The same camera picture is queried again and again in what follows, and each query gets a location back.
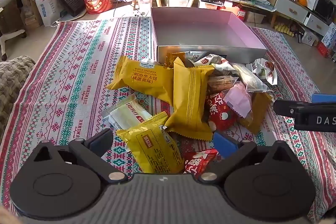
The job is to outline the yellow waffle sandwich packet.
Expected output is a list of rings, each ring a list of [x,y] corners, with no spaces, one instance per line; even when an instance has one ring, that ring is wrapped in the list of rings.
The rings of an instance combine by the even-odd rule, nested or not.
[[[172,105],[173,79],[172,68],[121,56],[116,65],[112,82],[106,88],[116,90],[128,86],[137,92],[150,95]]]

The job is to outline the white pecan snack packet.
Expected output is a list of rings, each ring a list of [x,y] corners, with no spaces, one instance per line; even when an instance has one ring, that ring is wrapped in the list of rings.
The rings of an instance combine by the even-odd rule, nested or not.
[[[274,62],[268,61],[264,58],[256,59],[252,63],[252,72],[261,80],[272,86],[278,84],[277,71]]]

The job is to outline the clear white bar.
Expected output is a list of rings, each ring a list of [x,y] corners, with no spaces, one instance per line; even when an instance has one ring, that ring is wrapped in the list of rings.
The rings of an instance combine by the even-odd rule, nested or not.
[[[232,67],[238,72],[248,93],[266,93],[272,90],[262,82],[255,74],[242,64],[232,63]]]

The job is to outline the small red snack packet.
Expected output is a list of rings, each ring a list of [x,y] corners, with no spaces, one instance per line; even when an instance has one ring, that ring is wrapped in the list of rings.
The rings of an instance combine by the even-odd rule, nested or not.
[[[218,155],[216,149],[207,149],[199,152],[187,152],[185,159],[185,174],[192,174],[198,178],[207,168],[208,164]]]

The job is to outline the orange gold snack bar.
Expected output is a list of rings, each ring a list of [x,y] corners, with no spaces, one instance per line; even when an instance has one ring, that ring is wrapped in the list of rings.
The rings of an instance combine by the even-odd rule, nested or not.
[[[238,122],[248,129],[252,134],[257,135],[260,131],[262,121],[268,106],[272,102],[272,96],[268,93],[254,93],[252,95],[252,110],[246,118],[239,118]]]

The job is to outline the plain yellow snack packet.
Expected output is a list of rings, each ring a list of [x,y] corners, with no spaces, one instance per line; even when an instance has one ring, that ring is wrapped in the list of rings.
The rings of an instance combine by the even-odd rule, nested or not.
[[[179,57],[174,60],[174,112],[165,123],[169,132],[197,140],[213,138],[208,123],[202,119],[208,78],[214,70],[212,65],[186,67]]]

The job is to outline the patterned woven floor mat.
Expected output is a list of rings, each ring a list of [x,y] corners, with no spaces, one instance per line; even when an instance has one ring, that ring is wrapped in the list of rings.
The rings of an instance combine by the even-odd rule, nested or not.
[[[42,140],[65,145],[88,139],[109,123],[101,112],[130,96],[132,90],[108,90],[121,56],[141,60],[156,56],[149,17],[85,20],[58,25],[14,103],[1,143],[1,204],[14,211],[10,185]],[[257,135],[236,123],[228,135],[271,145],[288,143],[315,185],[309,212],[319,220],[335,207],[335,134],[297,131],[292,118],[266,112]]]

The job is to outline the white office chair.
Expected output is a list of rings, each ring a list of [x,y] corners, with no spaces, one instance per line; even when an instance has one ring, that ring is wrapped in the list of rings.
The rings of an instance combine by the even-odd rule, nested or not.
[[[5,42],[20,36],[27,37],[26,30],[18,8],[17,0],[1,0],[1,59],[7,60]]]

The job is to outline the brown cake packet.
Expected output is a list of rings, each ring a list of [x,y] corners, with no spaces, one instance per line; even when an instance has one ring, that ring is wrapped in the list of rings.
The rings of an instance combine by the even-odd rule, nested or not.
[[[237,77],[233,76],[212,76],[208,79],[208,91],[210,94],[220,93],[234,86]]]

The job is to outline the grey knitted blanket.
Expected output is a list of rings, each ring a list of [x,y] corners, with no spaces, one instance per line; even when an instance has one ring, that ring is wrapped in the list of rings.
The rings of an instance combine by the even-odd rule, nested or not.
[[[5,132],[9,116],[19,92],[27,77],[35,66],[29,56],[19,56],[12,60],[2,61],[0,70],[0,125],[1,138]]]

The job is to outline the glossy yellow snack packet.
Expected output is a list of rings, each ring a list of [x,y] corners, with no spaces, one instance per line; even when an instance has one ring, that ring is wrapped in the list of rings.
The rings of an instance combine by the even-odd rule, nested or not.
[[[176,174],[184,169],[179,148],[164,129],[168,117],[163,111],[127,130],[117,130],[144,173]]]

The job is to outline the white green snack packet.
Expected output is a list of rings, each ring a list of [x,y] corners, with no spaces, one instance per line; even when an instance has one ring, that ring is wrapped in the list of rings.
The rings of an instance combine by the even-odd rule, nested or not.
[[[124,98],[119,103],[105,109],[102,111],[101,116],[106,118],[116,130],[127,130],[152,117],[138,103],[135,95]]]

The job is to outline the pink snack packet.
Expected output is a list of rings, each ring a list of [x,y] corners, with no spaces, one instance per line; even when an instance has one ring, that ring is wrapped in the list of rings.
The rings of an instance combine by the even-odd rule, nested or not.
[[[241,118],[246,118],[252,110],[252,99],[242,82],[235,83],[224,96],[224,102]]]

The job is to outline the pink silver cardboard box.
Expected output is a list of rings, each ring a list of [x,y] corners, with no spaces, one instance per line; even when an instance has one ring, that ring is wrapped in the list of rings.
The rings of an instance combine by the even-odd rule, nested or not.
[[[164,63],[168,53],[201,51],[248,64],[262,58],[266,47],[235,14],[188,7],[151,9],[155,59]]]

